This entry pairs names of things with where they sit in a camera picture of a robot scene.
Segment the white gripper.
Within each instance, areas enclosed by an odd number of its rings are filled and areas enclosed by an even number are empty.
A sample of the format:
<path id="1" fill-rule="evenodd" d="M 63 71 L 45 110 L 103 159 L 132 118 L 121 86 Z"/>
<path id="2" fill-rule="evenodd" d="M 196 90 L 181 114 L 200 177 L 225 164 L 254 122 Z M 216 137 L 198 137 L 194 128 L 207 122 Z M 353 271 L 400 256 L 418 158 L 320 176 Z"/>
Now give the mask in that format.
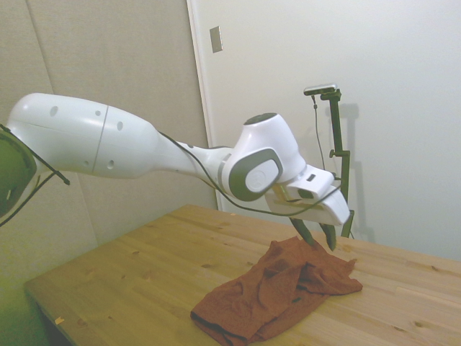
<path id="1" fill-rule="evenodd" d="M 319 223 L 329 249 L 335 250 L 335 226 L 344 224 L 350 215 L 347 202 L 340 191 L 325 191 L 320 195 L 311 191 L 292 191 L 285 198 L 285 202 L 290 206 L 287 213 L 299 211 L 290 222 L 307 244 L 313 246 L 314 239 L 303 220 Z"/>

